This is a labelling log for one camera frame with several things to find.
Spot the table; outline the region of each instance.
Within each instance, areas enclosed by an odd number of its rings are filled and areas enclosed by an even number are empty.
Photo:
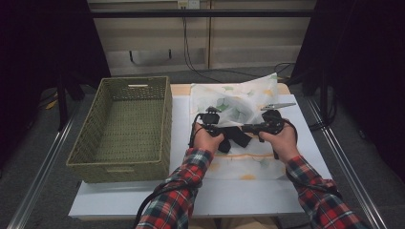
[[[184,119],[189,118],[189,112],[188,105],[184,108],[184,104],[188,104],[189,90],[189,85],[172,85],[174,119],[170,172],[180,165],[183,153],[187,149],[189,122]],[[278,84],[278,90],[280,102],[295,101],[295,97],[289,94],[286,85]],[[297,128],[300,136],[298,148],[301,154],[324,178],[330,178],[331,175],[325,161],[321,157],[299,107],[284,108],[281,113]],[[133,219],[138,206],[159,183],[159,180],[98,184],[82,182],[69,216],[83,220]],[[279,216],[302,212],[297,201],[297,193],[286,178],[274,180],[205,179],[195,202],[193,217]]]

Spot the black curtain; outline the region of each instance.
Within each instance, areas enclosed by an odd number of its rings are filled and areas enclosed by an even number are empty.
[[[6,0],[0,8],[0,167],[34,121],[43,90],[110,77],[86,0]]]
[[[325,76],[405,180],[405,2],[318,1],[316,10],[292,78],[313,94]]]

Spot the plaid shirt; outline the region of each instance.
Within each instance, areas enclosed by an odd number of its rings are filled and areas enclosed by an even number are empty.
[[[188,149],[182,165],[160,187],[202,182],[212,154],[202,149]],[[151,201],[137,228],[188,228],[188,218],[193,214],[198,189],[175,190],[159,195]]]
[[[182,165],[160,187],[199,184],[213,157],[201,149],[188,149]],[[335,187],[330,179],[322,179],[304,160],[297,156],[287,164],[289,173],[303,183]],[[312,228],[367,228],[342,200],[308,188],[296,186],[301,206],[311,218]],[[148,206],[137,228],[188,228],[198,189],[181,189],[161,194]]]
[[[333,180],[322,179],[302,156],[290,160],[287,170],[301,183],[336,188]],[[339,197],[300,185],[295,185],[295,188],[301,206],[310,216],[312,228],[368,228]]]

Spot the wicker basket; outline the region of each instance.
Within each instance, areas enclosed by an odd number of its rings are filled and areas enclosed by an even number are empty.
[[[169,78],[104,78],[66,162],[85,182],[165,179],[169,172]]]

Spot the black cable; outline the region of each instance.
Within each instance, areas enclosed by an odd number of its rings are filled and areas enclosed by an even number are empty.
[[[282,66],[282,65],[286,65],[286,66],[285,66],[282,70],[277,71],[277,68],[278,68],[279,66]],[[274,71],[275,73],[280,73],[280,72],[284,71],[286,68],[288,68],[288,67],[291,66],[291,65],[295,65],[295,63],[280,63],[280,64],[277,64],[276,66],[274,66],[273,71]]]
[[[56,93],[57,93],[57,90],[55,90],[53,93],[51,93],[51,94],[45,96],[44,98],[41,98],[41,100],[39,100],[39,102],[41,103],[41,102],[47,100],[48,98],[54,96]]]
[[[191,126],[191,134],[190,134],[190,141],[188,142],[188,147],[192,148],[194,146],[194,137],[196,136],[194,134],[194,128],[197,122],[197,119],[201,116],[201,114],[197,114],[196,117],[194,118],[193,124]]]
[[[336,113],[337,113],[337,97],[336,93],[333,92],[332,105],[330,106],[330,109],[328,111],[328,119],[323,120],[322,122],[319,123],[309,125],[309,129],[313,132],[330,126],[336,117]]]
[[[237,71],[232,71],[232,70],[196,70],[192,64],[191,57],[190,57],[190,52],[189,52],[189,47],[188,47],[188,36],[187,36],[187,21],[185,17],[182,19],[182,24],[183,24],[183,33],[184,33],[184,60],[185,64],[187,65],[188,69],[191,70],[194,73],[197,73],[199,76],[208,78],[217,82],[222,83],[221,81],[208,77],[206,75],[202,75],[202,73],[209,73],[209,72],[225,72],[225,73],[238,73],[238,74],[243,74],[247,76],[252,76],[252,77],[263,77],[263,75],[257,75],[257,74],[250,74],[250,73],[241,73]]]
[[[138,212],[137,212],[137,216],[135,218],[135,222],[132,228],[136,228],[137,225],[140,222],[140,218],[142,217],[142,212],[143,209],[146,207],[146,205],[154,198],[156,198],[157,196],[167,193],[167,192],[171,192],[171,191],[179,191],[182,189],[189,189],[189,192],[192,192],[192,189],[198,189],[202,186],[202,183],[199,183],[197,185],[192,185],[192,184],[188,184],[188,183],[184,183],[182,185],[176,185],[176,186],[171,186],[171,187],[166,187],[166,188],[161,188],[158,190],[155,190],[152,194],[150,194],[144,201],[143,203],[140,205],[140,207],[138,208]]]
[[[297,229],[297,228],[306,227],[306,226],[310,226],[310,223],[305,222],[303,224],[299,224],[299,225],[296,225],[296,226],[283,227],[283,229]]]
[[[197,71],[194,68],[193,64],[191,63],[190,52],[188,50],[187,21],[185,20],[185,17],[182,18],[182,26],[183,26],[183,32],[184,32],[184,36],[183,36],[183,39],[184,39],[183,55],[184,55],[185,64],[187,65],[188,69],[191,70],[192,72],[198,74],[199,76],[201,76],[203,78],[211,79],[211,80],[213,80],[215,82],[218,82],[218,83],[223,83],[220,80],[217,80],[217,79],[214,79],[214,78],[211,78],[211,77],[208,77],[208,76],[205,76],[205,75],[199,73],[199,71]]]

